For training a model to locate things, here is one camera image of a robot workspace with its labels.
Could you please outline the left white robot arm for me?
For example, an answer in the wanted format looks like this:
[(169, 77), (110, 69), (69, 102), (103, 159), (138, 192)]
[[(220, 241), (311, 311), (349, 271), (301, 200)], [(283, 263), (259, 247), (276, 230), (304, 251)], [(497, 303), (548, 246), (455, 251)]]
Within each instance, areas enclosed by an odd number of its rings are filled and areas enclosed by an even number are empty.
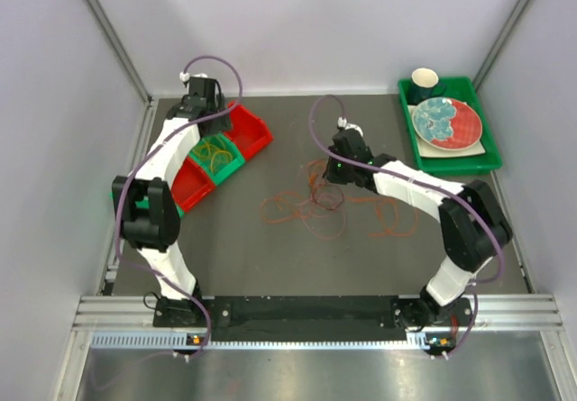
[(160, 134), (141, 166), (112, 184), (116, 239), (123, 240), (147, 262), (160, 285), (160, 298), (174, 302), (173, 314), (184, 325), (198, 324), (204, 304), (193, 295), (197, 280), (184, 260), (178, 237), (180, 216), (171, 194), (174, 180), (201, 139), (230, 126), (221, 115), (225, 100), (220, 83), (205, 74), (183, 73), (188, 92), (167, 112)]

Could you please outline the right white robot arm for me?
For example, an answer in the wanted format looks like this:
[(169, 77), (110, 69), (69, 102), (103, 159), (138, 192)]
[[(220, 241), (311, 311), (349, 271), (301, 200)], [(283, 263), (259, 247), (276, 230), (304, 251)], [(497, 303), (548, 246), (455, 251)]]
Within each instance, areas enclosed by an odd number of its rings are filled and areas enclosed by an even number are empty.
[(332, 142), (324, 173), (330, 183), (354, 184), (397, 199), (439, 222), (446, 256), (421, 290), (419, 305), (428, 323), (443, 324), (453, 315), (453, 303), (513, 238), (492, 189), (482, 180), (446, 181), (390, 155), (375, 156), (361, 128), (343, 118), (337, 120)]

